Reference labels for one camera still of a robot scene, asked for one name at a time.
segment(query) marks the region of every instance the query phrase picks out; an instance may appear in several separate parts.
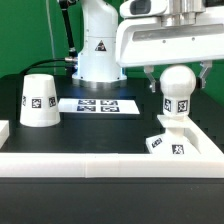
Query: black table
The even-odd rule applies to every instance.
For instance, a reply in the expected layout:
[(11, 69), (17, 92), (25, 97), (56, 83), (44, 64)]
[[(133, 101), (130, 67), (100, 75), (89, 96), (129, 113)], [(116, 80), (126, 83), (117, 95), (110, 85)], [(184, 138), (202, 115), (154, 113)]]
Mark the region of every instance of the black table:
[[(62, 113), (48, 128), (19, 123), (23, 79), (0, 79), (0, 119), (10, 121), (9, 153), (148, 153), (145, 138), (164, 132), (156, 116), (162, 95), (146, 79), (124, 88), (91, 90), (55, 77), (58, 98), (132, 99), (140, 115)], [(192, 120), (224, 150), (224, 108), (202, 91)], [(212, 223), (224, 220), (224, 180), (192, 178), (0, 178), (0, 223)]]

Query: white ball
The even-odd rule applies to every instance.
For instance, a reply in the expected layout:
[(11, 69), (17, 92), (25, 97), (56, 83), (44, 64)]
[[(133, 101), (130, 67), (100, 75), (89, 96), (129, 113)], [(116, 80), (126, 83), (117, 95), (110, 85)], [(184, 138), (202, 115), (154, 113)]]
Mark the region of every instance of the white ball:
[(167, 68), (160, 77), (161, 90), (165, 96), (187, 97), (195, 89), (194, 72), (185, 65), (173, 65)]

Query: white cup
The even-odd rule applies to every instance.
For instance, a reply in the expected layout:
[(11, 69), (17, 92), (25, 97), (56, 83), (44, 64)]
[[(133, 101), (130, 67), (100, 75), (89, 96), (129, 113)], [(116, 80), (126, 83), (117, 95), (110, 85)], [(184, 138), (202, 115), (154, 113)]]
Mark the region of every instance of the white cup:
[(60, 122), (54, 78), (33, 74), (24, 77), (20, 123), (48, 127)]

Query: small white box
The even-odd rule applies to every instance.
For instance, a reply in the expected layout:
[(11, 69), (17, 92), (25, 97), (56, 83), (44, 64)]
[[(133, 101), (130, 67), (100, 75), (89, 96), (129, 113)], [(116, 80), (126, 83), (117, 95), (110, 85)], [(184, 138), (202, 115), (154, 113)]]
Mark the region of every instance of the small white box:
[(9, 137), (9, 121), (0, 121), (0, 149)]

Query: green backdrop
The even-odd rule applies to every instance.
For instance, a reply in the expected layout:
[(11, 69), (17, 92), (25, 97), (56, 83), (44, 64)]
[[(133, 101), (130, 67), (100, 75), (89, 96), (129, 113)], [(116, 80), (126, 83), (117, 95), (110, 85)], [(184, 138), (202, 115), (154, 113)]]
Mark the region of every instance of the green backdrop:
[[(122, 0), (107, 0), (117, 10)], [(68, 55), (61, 10), (57, 0), (49, 0), (52, 31), (56, 57)], [(0, 77), (15, 74), (30, 64), (52, 58), (50, 32), (48, 27), (46, 0), (0, 1)], [(69, 9), (75, 46), (82, 49), (83, 21), (81, 5)], [(196, 75), (199, 63), (188, 64)], [(156, 66), (155, 76), (159, 77), (166, 66)], [(142, 68), (127, 69), (128, 77), (145, 77)], [(57, 69), (57, 74), (64, 74)], [(217, 102), (224, 105), (224, 60), (214, 61), (212, 72), (207, 79), (205, 91)]]

